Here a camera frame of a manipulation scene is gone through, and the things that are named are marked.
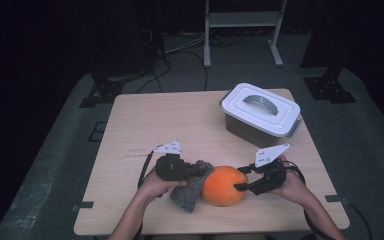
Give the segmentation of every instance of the person's right hand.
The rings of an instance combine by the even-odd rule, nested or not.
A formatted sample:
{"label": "person's right hand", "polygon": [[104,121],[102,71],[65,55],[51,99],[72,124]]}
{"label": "person's right hand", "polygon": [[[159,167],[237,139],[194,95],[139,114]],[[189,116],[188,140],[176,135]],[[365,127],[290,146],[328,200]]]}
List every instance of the person's right hand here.
{"label": "person's right hand", "polygon": [[[290,166],[284,155],[281,155],[278,158],[278,161],[282,162],[285,167]],[[298,175],[292,170],[287,170],[286,180],[283,185],[280,188],[270,191],[269,193],[277,194],[280,197],[301,206],[311,204],[315,198],[314,194],[305,186]]]}

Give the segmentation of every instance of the metal shelf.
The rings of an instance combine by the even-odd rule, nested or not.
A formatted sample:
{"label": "metal shelf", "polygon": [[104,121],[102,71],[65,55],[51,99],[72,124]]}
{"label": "metal shelf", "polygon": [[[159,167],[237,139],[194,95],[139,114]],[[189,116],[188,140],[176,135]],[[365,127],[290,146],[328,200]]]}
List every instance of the metal shelf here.
{"label": "metal shelf", "polygon": [[278,15],[278,11],[210,13],[209,27],[276,26]]}

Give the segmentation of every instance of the storage container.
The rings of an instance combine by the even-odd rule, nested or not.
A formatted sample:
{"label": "storage container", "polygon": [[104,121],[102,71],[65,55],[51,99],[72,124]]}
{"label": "storage container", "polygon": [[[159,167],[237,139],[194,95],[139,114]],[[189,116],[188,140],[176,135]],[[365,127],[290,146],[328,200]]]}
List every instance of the storage container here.
{"label": "storage container", "polygon": [[291,138],[301,123],[298,104],[248,83],[238,84],[220,105],[227,130],[260,148]]}

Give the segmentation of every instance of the shelf leg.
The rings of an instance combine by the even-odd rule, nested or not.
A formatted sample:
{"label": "shelf leg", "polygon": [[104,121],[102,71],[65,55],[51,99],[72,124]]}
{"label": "shelf leg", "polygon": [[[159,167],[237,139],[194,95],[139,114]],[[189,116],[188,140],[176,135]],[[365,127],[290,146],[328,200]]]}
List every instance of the shelf leg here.
{"label": "shelf leg", "polygon": [[210,56],[210,7],[209,0],[205,2],[205,42],[204,42],[204,66],[206,68],[211,67],[211,56]]}

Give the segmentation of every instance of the person's hand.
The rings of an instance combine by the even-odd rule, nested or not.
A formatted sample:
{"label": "person's hand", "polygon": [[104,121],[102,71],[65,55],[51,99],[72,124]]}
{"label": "person's hand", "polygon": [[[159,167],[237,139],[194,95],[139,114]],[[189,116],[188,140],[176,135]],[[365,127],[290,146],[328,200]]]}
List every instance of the person's hand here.
{"label": "person's hand", "polygon": [[138,192],[146,197],[149,202],[155,200],[156,197],[166,193],[171,187],[185,186],[186,181],[164,181],[152,169],[145,181],[139,188]]}
{"label": "person's hand", "polygon": [[[281,155],[278,160],[283,163],[283,166],[289,167],[290,164],[284,155]],[[286,180],[280,188],[270,191],[270,193],[277,194],[291,202],[299,205],[308,204],[314,199],[314,194],[305,186],[298,175],[292,171],[287,170]]]}

